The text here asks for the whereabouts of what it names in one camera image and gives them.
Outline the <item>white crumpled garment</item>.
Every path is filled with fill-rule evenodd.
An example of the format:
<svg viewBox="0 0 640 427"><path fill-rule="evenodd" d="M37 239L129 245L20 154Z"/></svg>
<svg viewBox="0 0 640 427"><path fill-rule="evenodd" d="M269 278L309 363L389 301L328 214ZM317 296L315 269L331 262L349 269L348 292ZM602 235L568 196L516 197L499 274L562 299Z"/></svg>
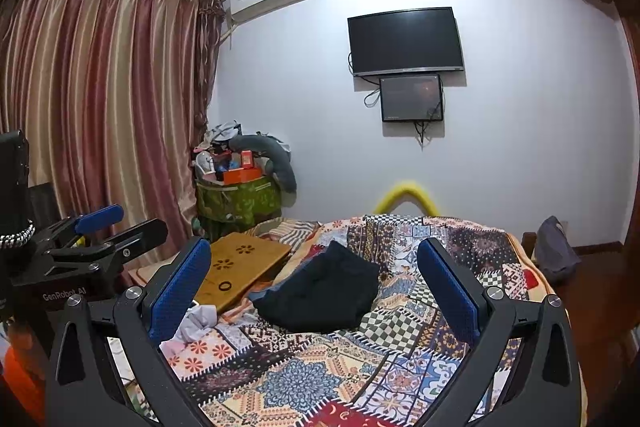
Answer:
<svg viewBox="0 0 640 427"><path fill-rule="evenodd" d="M175 334L160 344L160 350L169 358L186 347L188 343L201 340L217 322L217 309L214 305L200 305L193 301Z"/></svg>

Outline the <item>folded blue jeans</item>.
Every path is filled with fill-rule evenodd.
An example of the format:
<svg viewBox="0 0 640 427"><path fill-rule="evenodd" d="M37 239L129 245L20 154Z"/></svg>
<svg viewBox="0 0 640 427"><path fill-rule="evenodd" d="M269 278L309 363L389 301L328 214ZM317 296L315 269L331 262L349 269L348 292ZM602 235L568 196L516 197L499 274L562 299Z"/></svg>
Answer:
<svg viewBox="0 0 640 427"><path fill-rule="evenodd" d="M254 301L264 298L265 295L268 295L273 291L277 291L281 286L282 286L282 282L277 284L272 284L270 286L265 286L263 288L252 289L248 293L247 298L250 299L252 303L254 303Z"/></svg>

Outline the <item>orange box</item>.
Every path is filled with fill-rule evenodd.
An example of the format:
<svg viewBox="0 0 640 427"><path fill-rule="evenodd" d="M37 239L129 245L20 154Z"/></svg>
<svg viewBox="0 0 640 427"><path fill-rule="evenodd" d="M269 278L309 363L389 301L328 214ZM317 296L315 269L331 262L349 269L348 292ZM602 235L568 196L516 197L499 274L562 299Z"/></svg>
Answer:
<svg viewBox="0 0 640 427"><path fill-rule="evenodd" d="M262 177L262 168L257 165L254 154L250 150L233 152L228 167L222 173L224 185L242 184Z"/></svg>

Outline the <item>folded dark teal garment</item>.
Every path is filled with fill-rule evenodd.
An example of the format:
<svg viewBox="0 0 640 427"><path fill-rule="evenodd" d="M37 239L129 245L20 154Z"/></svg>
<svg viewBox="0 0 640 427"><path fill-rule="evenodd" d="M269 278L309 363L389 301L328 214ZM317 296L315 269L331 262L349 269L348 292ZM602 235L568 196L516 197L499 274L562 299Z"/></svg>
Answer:
<svg viewBox="0 0 640 427"><path fill-rule="evenodd" d="M253 306L262 319L292 333L356 329L378 295L379 276L376 263L331 242Z"/></svg>

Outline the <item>yellow curved headboard cushion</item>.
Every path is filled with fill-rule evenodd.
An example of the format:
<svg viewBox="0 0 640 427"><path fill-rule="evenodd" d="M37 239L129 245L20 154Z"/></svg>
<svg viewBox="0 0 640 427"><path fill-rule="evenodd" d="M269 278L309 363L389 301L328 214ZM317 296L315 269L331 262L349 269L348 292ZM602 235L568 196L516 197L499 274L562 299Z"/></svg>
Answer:
<svg viewBox="0 0 640 427"><path fill-rule="evenodd" d="M424 188L414 181L402 181L395 184L382 199L374 207L375 215L382 213L390 213L402 202L410 200L414 205L418 206L425 216L439 217L440 211L435 205L434 200Z"/></svg>

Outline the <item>wall mounted black television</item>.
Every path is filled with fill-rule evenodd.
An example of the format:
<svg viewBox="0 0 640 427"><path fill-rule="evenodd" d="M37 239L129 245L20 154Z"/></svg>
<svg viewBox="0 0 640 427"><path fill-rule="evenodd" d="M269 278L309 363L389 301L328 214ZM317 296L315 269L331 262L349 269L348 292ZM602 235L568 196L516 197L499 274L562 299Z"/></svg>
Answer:
<svg viewBox="0 0 640 427"><path fill-rule="evenodd" d="M354 16L347 26L352 71L358 76L464 69L450 6Z"/></svg>

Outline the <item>grey neck pillow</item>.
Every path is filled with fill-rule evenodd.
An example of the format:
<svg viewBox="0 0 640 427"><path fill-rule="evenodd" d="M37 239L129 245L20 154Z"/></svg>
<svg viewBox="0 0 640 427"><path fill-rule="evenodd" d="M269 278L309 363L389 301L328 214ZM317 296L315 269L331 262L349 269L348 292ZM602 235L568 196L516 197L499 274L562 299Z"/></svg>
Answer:
<svg viewBox="0 0 640 427"><path fill-rule="evenodd" d="M264 134L238 134L229 141L229 148L235 153L249 150L257 156L265 157L266 175L276 179L283 192L297 192L291 156L277 139Z"/></svg>

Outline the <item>grey bag on nightstand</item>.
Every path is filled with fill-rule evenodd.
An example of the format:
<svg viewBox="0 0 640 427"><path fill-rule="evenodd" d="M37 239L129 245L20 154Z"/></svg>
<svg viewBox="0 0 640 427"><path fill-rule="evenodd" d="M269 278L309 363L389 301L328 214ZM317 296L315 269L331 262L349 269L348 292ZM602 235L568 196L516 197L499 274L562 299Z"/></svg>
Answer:
<svg viewBox="0 0 640 427"><path fill-rule="evenodd" d="M535 263L550 283L562 283L571 277L580 258L568 243L564 228L555 216L541 223L534 248Z"/></svg>

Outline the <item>patchwork patterned bedspread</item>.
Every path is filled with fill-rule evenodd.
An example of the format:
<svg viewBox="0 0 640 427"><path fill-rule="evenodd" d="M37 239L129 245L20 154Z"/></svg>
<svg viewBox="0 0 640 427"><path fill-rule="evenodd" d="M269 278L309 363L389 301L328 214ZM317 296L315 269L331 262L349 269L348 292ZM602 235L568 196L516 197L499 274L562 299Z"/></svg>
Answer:
<svg viewBox="0 0 640 427"><path fill-rule="evenodd" d="M551 286L505 231L445 217L362 216L321 225L281 271L287 279L340 243L381 268L378 295L356 329L292 333L244 298L201 339L165 358L215 426L409 426L469 354L416 266L434 237L484 286L539 301Z"/></svg>

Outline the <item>green fabric storage basket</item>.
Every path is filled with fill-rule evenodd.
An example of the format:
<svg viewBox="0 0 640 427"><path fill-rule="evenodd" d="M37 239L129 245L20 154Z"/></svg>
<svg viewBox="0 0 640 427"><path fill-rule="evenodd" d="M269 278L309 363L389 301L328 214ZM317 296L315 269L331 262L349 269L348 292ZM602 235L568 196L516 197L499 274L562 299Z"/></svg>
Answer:
<svg viewBox="0 0 640 427"><path fill-rule="evenodd" d="M281 216L280 188L266 176L226 186L198 183L196 201L198 222L209 242Z"/></svg>

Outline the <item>pink striped curtain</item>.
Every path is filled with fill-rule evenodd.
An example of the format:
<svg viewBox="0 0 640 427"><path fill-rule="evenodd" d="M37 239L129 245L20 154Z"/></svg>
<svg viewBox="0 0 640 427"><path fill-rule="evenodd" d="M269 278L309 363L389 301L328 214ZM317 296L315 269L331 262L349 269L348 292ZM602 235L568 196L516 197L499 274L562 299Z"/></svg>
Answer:
<svg viewBox="0 0 640 427"><path fill-rule="evenodd" d="M1 0L1 128L22 130L33 184L65 216L122 206L163 220L173 256L196 211L222 0Z"/></svg>

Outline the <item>small wall monitor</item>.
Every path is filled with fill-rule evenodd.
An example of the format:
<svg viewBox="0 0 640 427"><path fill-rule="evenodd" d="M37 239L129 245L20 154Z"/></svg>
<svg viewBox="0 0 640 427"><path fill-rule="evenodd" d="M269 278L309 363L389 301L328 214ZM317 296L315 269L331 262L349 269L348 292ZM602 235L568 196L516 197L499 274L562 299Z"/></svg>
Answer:
<svg viewBox="0 0 640 427"><path fill-rule="evenodd" d="M380 80L384 122L433 122L444 119L442 82L434 75L401 75Z"/></svg>

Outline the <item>wooden lap desk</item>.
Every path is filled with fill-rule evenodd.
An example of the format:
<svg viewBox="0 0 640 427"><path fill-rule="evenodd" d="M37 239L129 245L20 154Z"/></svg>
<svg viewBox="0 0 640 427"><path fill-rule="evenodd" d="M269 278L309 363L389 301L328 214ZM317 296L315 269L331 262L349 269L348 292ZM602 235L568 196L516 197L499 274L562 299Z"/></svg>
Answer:
<svg viewBox="0 0 640 427"><path fill-rule="evenodd" d="M221 314L239 301L250 286L288 257L292 247L269 239L231 233L210 245L212 257L194 300L213 305Z"/></svg>

